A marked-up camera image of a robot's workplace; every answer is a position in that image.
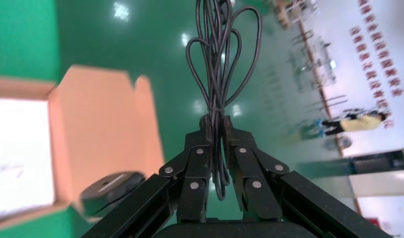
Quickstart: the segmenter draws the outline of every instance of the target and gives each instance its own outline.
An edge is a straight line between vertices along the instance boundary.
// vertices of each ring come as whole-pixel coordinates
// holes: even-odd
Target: black cable
[[[256,38],[256,49],[252,65],[246,74],[243,82],[236,92],[227,99],[227,92],[230,86],[231,77],[237,65],[241,53],[240,33],[232,28],[232,25],[238,15],[244,11],[252,11],[258,20],[258,32]],[[203,28],[201,26],[201,0],[196,1],[196,27],[198,37],[191,39],[186,46],[186,59],[196,83],[202,91],[202,96],[208,106],[209,117],[212,128],[212,159],[213,168],[212,180],[215,184],[216,194],[219,200],[225,198],[225,186],[230,184],[230,178],[227,173],[221,153],[221,131],[222,120],[224,117],[224,108],[229,105],[243,90],[252,76],[258,61],[259,49],[261,46],[262,21],[259,12],[251,6],[237,10],[232,14],[232,5],[230,0],[203,0]],[[231,34],[237,38],[237,52],[233,63],[229,67],[230,60],[230,39]],[[206,76],[208,82],[208,92],[206,92],[201,79],[196,73],[190,57],[190,48],[194,42],[199,42],[202,48],[203,58],[206,66]],[[221,55],[225,51],[225,62],[221,63]]]

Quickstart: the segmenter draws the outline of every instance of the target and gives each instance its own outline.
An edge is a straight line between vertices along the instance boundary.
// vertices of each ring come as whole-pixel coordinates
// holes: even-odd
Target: yellow shirt
[[[344,131],[374,130],[381,122],[376,117],[362,116],[355,120],[341,120],[341,127]]]

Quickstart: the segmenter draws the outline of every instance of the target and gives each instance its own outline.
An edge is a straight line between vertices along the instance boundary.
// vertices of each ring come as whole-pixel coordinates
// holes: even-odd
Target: metal rivet
[[[199,187],[199,184],[197,182],[193,182],[190,184],[191,189],[197,189]]]
[[[252,185],[253,185],[253,187],[255,187],[255,188],[260,188],[260,187],[262,187],[262,184],[261,184],[261,182],[259,182],[259,181],[254,181],[254,182],[252,183]]]
[[[281,165],[277,165],[277,166],[275,166],[275,169],[278,170],[278,171],[283,171],[284,167],[281,166]]]
[[[164,169],[164,172],[166,172],[166,173],[171,173],[173,171],[173,168],[172,167],[166,167],[165,169]]]

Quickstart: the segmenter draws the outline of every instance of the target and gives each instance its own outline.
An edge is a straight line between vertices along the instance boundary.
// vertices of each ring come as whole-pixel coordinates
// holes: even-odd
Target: green epoxy floor
[[[127,21],[114,17],[119,3],[128,8]],[[326,148],[332,142],[299,133],[301,125],[323,117],[319,111],[323,105],[319,92],[308,86],[313,76],[297,73],[306,61],[301,46],[291,43],[300,34],[298,28],[284,31],[276,16],[267,14],[255,0],[236,2],[238,7],[248,3],[263,13],[261,53],[251,80],[226,113],[235,127],[253,133],[262,150],[352,205],[344,164],[337,150]],[[242,14],[234,28],[242,35],[243,50],[230,91],[238,87],[253,58],[256,17]],[[183,40],[196,35],[193,0],[0,0],[0,74],[60,81],[77,63],[125,69],[133,80],[148,75],[169,160],[182,151],[185,134],[197,130],[199,118],[206,113],[183,45]],[[199,46],[192,49],[192,59],[198,72],[203,72]],[[241,218],[232,187],[227,188],[223,202],[210,193],[208,216]],[[45,229],[46,237],[67,237],[66,233],[77,237],[89,227],[69,209],[0,232],[0,238],[44,237],[34,232],[37,226]],[[63,235],[52,231],[63,228],[67,231]]]

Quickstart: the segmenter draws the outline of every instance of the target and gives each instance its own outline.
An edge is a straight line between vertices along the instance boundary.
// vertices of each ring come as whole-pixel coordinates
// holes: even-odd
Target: cardboard box
[[[125,71],[74,65],[61,83],[0,77],[0,97],[48,100],[56,201],[51,207],[0,220],[0,230],[72,205],[80,193],[116,172],[147,177],[164,164],[152,90]]]

